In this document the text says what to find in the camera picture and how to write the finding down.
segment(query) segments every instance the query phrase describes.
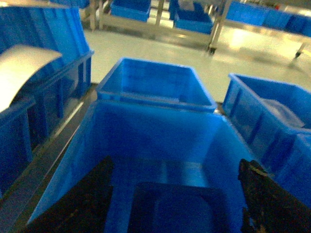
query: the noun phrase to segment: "blue storage crate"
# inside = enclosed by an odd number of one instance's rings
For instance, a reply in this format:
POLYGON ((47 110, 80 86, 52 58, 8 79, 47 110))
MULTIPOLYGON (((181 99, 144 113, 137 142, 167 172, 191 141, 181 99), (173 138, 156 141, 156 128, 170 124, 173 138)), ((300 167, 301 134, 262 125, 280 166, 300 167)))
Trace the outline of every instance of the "blue storage crate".
POLYGON ((270 10, 263 22, 263 26, 284 30, 291 17, 292 14, 283 11, 270 10))
POLYGON ((223 109, 262 164, 277 172, 295 135, 311 134, 311 93, 294 84, 229 76, 223 109))
POLYGON ((292 15, 285 30, 290 33, 300 33, 305 25, 307 17, 301 15, 292 15))
POLYGON ((221 189, 146 182, 135 189, 127 232, 227 233, 227 222, 221 189))
POLYGON ((311 208, 311 136, 299 134, 276 181, 311 208))
POLYGON ((114 0, 111 14, 147 22, 150 14, 151 0, 114 0))
POLYGON ((98 99, 214 112, 217 104, 193 68, 121 58, 96 88, 98 99))
POLYGON ((170 20, 175 19, 175 14, 179 8, 178 0, 170 0, 169 12, 170 12, 170 20))
POLYGON ((306 17, 306 21, 302 27, 301 33, 311 37, 311 17, 306 17))
POLYGON ((78 8, 0 8, 0 54, 16 44, 51 49, 63 56, 29 82, 40 82, 90 51, 78 8))
POLYGON ((91 51, 68 64, 48 81, 26 83, 19 95, 33 95, 36 104, 28 110, 32 147, 49 137, 61 119, 68 116, 91 84, 91 51))
POLYGON ((268 8, 233 1, 226 18, 255 26, 262 26, 268 13, 268 8))
POLYGON ((213 21, 203 11, 185 11, 179 9, 175 16, 174 26, 180 29, 210 34, 213 21))
POLYGON ((230 232, 240 232, 246 204, 239 163, 254 158, 226 118, 111 100, 90 106, 29 221, 107 155, 114 170, 106 233, 127 232, 135 187, 141 182, 221 189, 227 196, 230 232))
POLYGON ((50 0, 50 2, 70 7, 79 7, 81 9, 84 9, 89 6, 89 0, 50 0))
POLYGON ((0 198, 33 159, 27 110, 34 103, 24 98, 0 113, 0 198))

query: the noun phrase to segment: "caster wheel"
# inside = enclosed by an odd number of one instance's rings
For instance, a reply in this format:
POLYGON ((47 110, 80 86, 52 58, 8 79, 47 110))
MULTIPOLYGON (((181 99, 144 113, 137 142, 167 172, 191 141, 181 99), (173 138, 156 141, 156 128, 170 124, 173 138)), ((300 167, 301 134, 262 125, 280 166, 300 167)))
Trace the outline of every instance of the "caster wheel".
POLYGON ((295 58, 298 58, 300 55, 301 55, 301 53, 300 53, 300 52, 297 52, 297 53, 295 54, 295 58))
POLYGON ((210 48, 209 49, 209 51, 208 51, 208 53, 209 53, 209 55, 214 55, 215 54, 215 51, 216 51, 216 49, 215 48, 210 48))

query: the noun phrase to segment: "plastic bag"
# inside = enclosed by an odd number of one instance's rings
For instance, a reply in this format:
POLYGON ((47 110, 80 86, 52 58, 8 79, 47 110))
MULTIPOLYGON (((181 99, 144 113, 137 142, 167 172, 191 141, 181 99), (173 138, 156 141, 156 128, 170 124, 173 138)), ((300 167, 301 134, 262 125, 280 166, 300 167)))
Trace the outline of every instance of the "plastic bag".
POLYGON ((269 100, 269 99, 262 99, 265 104, 269 107, 270 111, 273 112, 278 118, 282 119, 283 121, 287 122, 289 125, 297 128, 302 128, 305 126, 305 123, 296 116, 287 106, 281 104, 277 100, 269 100))

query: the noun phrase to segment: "blue bin on shelf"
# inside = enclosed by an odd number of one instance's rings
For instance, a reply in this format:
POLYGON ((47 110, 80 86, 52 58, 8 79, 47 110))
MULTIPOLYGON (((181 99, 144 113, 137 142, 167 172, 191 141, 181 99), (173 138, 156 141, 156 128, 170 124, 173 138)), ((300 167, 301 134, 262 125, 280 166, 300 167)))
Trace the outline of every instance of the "blue bin on shelf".
POLYGON ((288 21, 285 30, 290 33, 301 33, 307 17, 301 15, 292 15, 290 20, 288 21))
POLYGON ((147 22, 150 14, 151 0, 114 0, 111 14, 147 22))
POLYGON ((121 58, 96 88, 98 99, 214 112, 216 102, 191 67, 121 58))
POLYGON ((291 17, 292 14, 283 11, 270 10, 265 21, 263 22, 263 26, 284 30, 291 17))
POLYGON ((311 17, 306 17, 301 34, 311 37, 311 17))
POLYGON ((78 8, 0 8, 0 54, 16 44, 51 49, 63 56, 46 65, 29 82, 41 82, 90 52, 78 8))
POLYGON ((0 113, 0 198, 33 159, 27 110, 34 104, 23 98, 0 113))
POLYGON ((89 6, 89 0, 50 0, 50 2, 66 5, 70 7, 79 7, 81 9, 89 6))
POLYGON ((269 172, 286 163, 295 136, 311 134, 311 93, 300 86, 230 74, 223 103, 230 121, 269 172))
POLYGON ((36 104, 28 110, 32 147, 44 142, 61 119, 68 116, 90 88, 93 51, 68 64, 42 83, 26 83, 19 95, 32 95, 36 104))
POLYGON ((221 189, 146 182, 135 189, 127 232, 227 233, 227 222, 221 189))
POLYGON ((311 208, 311 135, 299 134, 276 181, 311 208))
POLYGON ((213 21, 203 11, 177 10, 174 27, 189 31, 210 34, 213 21))
POLYGON ((114 170, 106 233, 127 232, 141 182, 221 189, 230 232, 240 232, 246 204, 239 163, 254 157, 231 123, 221 115, 111 100, 90 106, 29 221, 107 155, 114 170))
POLYGON ((170 0, 169 12, 170 12, 170 20, 175 19, 176 12, 179 8, 178 0, 170 0))
POLYGON ((268 8, 233 1, 226 18, 255 26, 262 26, 268 13, 268 8))

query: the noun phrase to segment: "concrete floor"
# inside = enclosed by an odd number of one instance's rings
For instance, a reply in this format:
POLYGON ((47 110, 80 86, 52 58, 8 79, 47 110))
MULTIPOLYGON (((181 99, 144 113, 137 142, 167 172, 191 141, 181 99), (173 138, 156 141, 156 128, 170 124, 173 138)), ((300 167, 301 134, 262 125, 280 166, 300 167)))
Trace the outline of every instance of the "concrete floor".
POLYGON ((231 72, 296 83, 311 90, 311 58, 303 54, 293 59, 300 44, 286 39, 223 28, 219 48, 209 56, 203 50, 123 33, 86 30, 85 34, 95 50, 94 83, 99 83, 121 57, 133 57, 194 67, 216 101, 224 100, 231 72))

